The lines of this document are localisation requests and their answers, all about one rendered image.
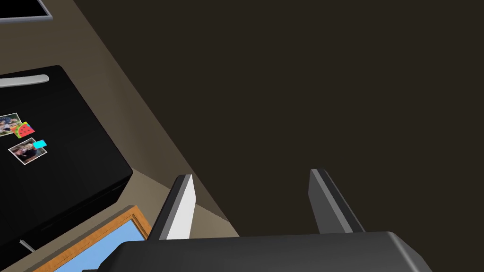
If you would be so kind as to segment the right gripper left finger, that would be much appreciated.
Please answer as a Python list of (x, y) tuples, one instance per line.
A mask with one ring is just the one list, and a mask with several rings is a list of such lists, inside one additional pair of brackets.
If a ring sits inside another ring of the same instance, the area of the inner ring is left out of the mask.
[(191, 174), (179, 175), (164, 202), (147, 240), (188, 239), (196, 207)]

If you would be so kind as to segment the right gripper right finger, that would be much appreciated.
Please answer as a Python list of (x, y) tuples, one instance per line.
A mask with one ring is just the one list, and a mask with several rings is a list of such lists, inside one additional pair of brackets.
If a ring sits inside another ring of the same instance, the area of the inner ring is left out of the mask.
[(308, 197), (320, 234), (365, 232), (325, 169), (310, 171)]

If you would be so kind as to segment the black refrigerator with photo magnets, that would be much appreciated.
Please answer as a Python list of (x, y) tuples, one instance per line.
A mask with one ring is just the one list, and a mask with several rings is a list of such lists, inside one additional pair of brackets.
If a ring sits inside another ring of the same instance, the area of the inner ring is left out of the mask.
[(45, 83), (0, 88), (0, 115), (16, 113), (46, 142), (20, 161), (22, 142), (0, 136), (0, 270), (114, 204), (132, 169), (61, 66), (0, 75), (46, 75)]

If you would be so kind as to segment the window with orange wooden frame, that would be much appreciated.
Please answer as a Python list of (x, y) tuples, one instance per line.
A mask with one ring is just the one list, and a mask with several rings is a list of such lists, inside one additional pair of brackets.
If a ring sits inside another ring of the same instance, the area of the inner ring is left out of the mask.
[(129, 205), (53, 257), (48, 257), (32, 272), (82, 272), (98, 269), (102, 261), (121, 243), (145, 240), (151, 230), (152, 226), (141, 210), (135, 205)]

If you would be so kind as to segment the black panel with grey frame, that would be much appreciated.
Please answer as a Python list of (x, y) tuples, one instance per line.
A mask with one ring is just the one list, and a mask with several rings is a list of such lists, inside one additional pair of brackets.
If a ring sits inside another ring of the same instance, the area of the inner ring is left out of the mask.
[(53, 17), (42, 0), (0, 0), (0, 24), (49, 20)]

